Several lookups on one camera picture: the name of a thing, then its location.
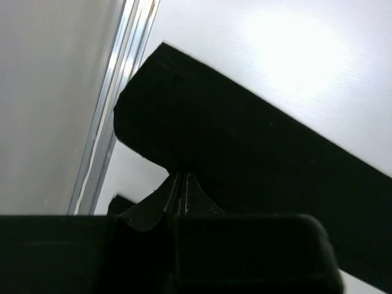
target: black velvet cushion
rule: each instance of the black velvet cushion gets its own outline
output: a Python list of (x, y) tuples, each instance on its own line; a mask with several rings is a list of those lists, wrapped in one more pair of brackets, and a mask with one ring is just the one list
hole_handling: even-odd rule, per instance
[(175, 239), (179, 293), (343, 293), (328, 237), (309, 216), (180, 216)]
[(306, 213), (343, 270), (392, 292), (392, 180), (162, 44), (121, 93), (115, 133), (170, 173), (194, 172), (228, 213)]

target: black fabric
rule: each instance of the black fabric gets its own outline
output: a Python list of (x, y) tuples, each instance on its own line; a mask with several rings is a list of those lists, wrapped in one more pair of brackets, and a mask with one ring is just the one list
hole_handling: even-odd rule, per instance
[(202, 190), (194, 173), (183, 175), (181, 189), (181, 203), (178, 209), (180, 214), (187, 216), (204, 216), (225, 214)]
[[(1, 216), (0, 293), (101, 293), (115, 225), (106, 216)], [(105, 289), (116, 287), (105, 278)]]
[(129, 208), (134, 207), (136, 203), (129, 201), (127, 198), (124, 198), (121, 195), (116, 195), (109, 204), (108, 207), (108, 216), (118, 216), (126, 212)]
[(114, 124), (170, 173), (194, 172), (228, 213), (315, 216), (343, 270), (392, 292), (392, 180), (220, 73), (162, 44)]

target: metal frame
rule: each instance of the metal frame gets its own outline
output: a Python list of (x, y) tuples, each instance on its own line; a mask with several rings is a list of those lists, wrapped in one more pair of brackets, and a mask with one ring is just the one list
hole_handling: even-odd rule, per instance
[(159, 0), (125, 0), (68, 214), (92, 214), (116, 142), (113, 107), (140, 67)]

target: white surface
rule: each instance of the white surface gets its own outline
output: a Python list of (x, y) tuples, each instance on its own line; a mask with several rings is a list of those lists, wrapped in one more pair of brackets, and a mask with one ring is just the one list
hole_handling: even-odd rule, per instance
[(1, 214), (67, 212), (122, 2), (0, 2)]
[[(162, 0), (145, 57), (164, 40), (391, 176), (390, 15), (384, 0)], [(132, 153), (117, 143), (101, 203), (117, 191), (141, 200), (165, 178)], [(152, 186), (129, 184), (149, 168)], [(344, 278), (349, 294), (381, 293)]]

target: black foam block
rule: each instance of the black foam block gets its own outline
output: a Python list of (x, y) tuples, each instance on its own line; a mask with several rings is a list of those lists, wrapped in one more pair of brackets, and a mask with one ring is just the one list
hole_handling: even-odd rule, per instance
[(228, 213), (305, 213), (343, 270), (392, 292), (392, 179), (212, 68), (162, 44), (121, 93), (115, 133), (194, 172)]
[(175, 236), (180, 293), (343, 293), (327, 234), (312, 217), (180, 216)]

